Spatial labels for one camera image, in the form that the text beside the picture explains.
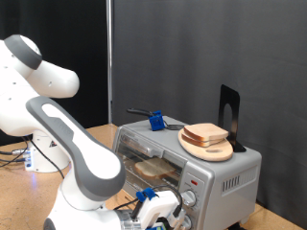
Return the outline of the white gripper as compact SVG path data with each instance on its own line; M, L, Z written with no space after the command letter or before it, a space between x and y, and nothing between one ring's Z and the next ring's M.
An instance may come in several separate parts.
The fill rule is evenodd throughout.
M152 199L146 199L138 213L142 228L155 224L158 218L167 218L179 205L176 195L171 191L157 192Z

